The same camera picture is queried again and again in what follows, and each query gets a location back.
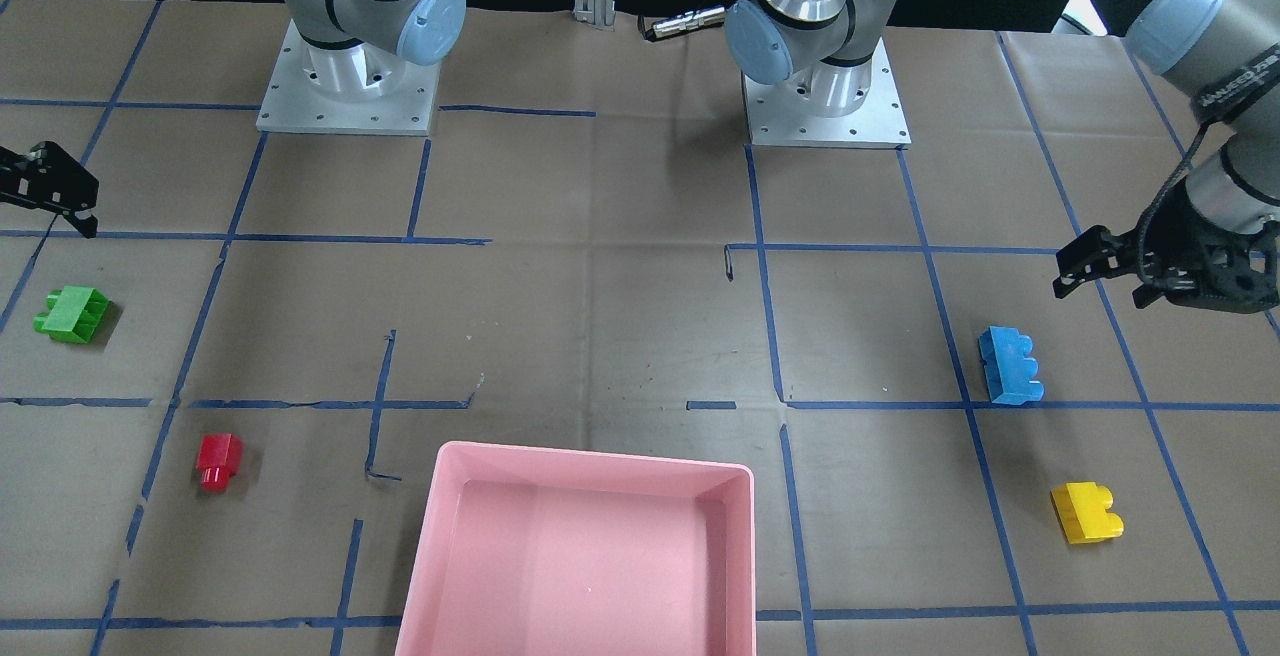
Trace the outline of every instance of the aluminum base plate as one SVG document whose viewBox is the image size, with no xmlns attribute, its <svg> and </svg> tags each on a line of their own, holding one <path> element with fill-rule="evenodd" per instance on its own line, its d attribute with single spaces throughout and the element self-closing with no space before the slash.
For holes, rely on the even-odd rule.
<svg viewBox="0 0 1280 656">
<path fill-rule="evenodd" d="M 846 117 L 805 113 L 808 101 L 786 85 L 764 86 L 742 77 L 742 97 L 751 144 L 833 149 L 899 149 L 911 144 L 911 129 L 897 95 L 884 42 L 872 55 L 872 85 L 860 109 Z"/>
<path fill-rule="evenodd" d="M 289 22 L 257 114 L 259 131 L 430 136 L 440 64 L 402 62 L 406 72 L 397 91 L 371 101 L 338 101 L 310 82 L 305 54 L 306 44 Z"/>
</svg>

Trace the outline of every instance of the yellow lego block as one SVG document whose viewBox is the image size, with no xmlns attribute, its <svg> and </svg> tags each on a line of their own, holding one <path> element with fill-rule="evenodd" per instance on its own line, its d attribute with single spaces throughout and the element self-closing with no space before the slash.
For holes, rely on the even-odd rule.
<svg viewBox="0 0 1280 656">
<path fill-rule="evenodd" d="M 1053 489 L 1053 506 L 1068 543 L 1097 543 L 1124 533 L 1124 520 L 1107 512 L 1115 497 L 1111 489 L 1092 480 L 1068 483 Z"/>
</svg>

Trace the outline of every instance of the blue lego block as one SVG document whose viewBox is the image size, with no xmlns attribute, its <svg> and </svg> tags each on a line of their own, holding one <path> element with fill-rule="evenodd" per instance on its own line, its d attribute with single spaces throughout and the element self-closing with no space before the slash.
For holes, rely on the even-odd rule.
<svg viewBox="0 0 1280 656">
<path fill-rule="evenodd" d="M 1039 372 L 1039 364 L 1030 357 L 1034 346 L 1030 336 L 1002 325 L 993 325 L 978 337 L 992 404 L 1020 406 L 1044 397 L 1044 384 L 1032 381 Z"/>
</svg>

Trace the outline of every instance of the cable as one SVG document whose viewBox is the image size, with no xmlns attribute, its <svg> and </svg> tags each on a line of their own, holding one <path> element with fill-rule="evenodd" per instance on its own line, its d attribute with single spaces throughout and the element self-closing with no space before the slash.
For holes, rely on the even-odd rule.
<svg viewBox="0 0 1280 656">
<path fill-rule="evenodd" d="M 1192 140 L 1190 147 L 1188 147 L 1187 154 L 1183 160 L 1179 161 L 1178 168 L 1170 174 L 1169 179 L 1165 181 L 1165 186 L 1160 187 L 1156 192 L 1156 197 L 1147 206 L 1147 210 L 1142 211 L 1142 219 L 1138 220 L 1138 279 L 1146 286 L 1152 286 L 1158 288 L 1156 284 L 1156 278 L 1152 278 L 1147 273 L 1147 231 L 1151 228 L 1151 222 L 1156 218 L 1156 211 L 1165 205 L 1165 200 L 1172 192 L 1178 182 L 1183 179 L 1192 169 L 1192 159 L 1196 158 L 1197 151 L 1199 151 L 1201 145 L 1204 142 L 1204 135 L 1208 133 L 1211 126 L 1215 122 L 1210 120 L 1202 123 L 1199 131 L 1196 132 L 1196 138 Z"/>
</svg>

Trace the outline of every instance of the pink plastic bin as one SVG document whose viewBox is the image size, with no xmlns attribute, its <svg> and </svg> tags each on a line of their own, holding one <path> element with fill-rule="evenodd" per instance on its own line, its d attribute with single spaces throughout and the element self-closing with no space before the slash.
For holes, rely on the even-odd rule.
<svg viewBox="0 0 1280 656">
<path fill-rule="evenodd" d="M 740 465 L 451 442 L 396 656 L 754 656 Z"/>
</svg>

